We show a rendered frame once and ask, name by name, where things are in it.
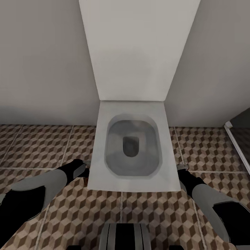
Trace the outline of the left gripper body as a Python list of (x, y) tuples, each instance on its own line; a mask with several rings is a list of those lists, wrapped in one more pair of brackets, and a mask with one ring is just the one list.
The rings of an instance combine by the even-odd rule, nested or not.
[(85, 171), (78, 177), (88, 177), (89, 176), (89, 168), (86, 168)]

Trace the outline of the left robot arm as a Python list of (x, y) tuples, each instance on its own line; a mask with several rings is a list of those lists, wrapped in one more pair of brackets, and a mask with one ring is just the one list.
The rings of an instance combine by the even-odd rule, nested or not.
[(71, 163), (44, 174), (15, 183), (0, 196), (0, 249), (24, 222), (43, 212), (54, 197), (76, 177), (88, 177), (91, 160), (74, 159)]

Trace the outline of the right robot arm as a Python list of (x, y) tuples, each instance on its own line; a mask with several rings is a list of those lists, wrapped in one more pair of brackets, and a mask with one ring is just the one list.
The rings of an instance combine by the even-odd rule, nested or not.
[(190, 174), (189, 166), (177, 166), (181, 188), (191, 196), (216, 234), (238, 250), (250, 250), (250, 211), (239, 201), (216, 191), (200, 177)]

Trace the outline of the robot trunk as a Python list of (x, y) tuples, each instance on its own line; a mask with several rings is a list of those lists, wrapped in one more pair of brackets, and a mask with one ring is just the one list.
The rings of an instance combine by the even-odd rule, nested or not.
[(99, 250), (151, 250), (145, 223), (105, 223)]

